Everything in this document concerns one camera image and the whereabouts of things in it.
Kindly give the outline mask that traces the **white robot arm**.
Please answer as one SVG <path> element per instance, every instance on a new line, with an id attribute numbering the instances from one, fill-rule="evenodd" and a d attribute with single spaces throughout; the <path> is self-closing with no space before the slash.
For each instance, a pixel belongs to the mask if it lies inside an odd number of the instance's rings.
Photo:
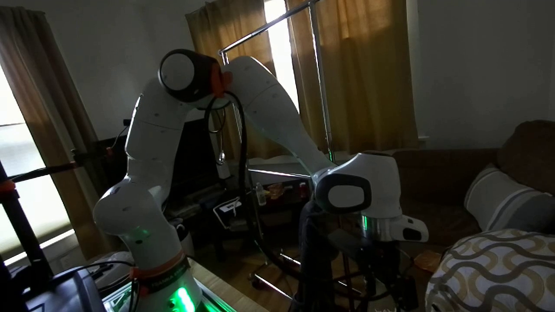
<path id="1" fill-rule="evenodd" d="M 187 115 L 233 103 L 242 122 L 284 148 L 315 184 L 311 205 L 356 212 L 365 243 L 424 241 L 426 226 L 402 214 L 400 181 L 389 156 L 351 156 L 332 165 L 303 129 L 282 85 L 245 56 L 221 66 L 209 56 L 174 49 L 136 97 L 124 143 L 126 174 L 95 205 L 96 226 L 122 240 L 134 260 L 138 312 L 200 312 L 178 234 L 162 215 Z"/>

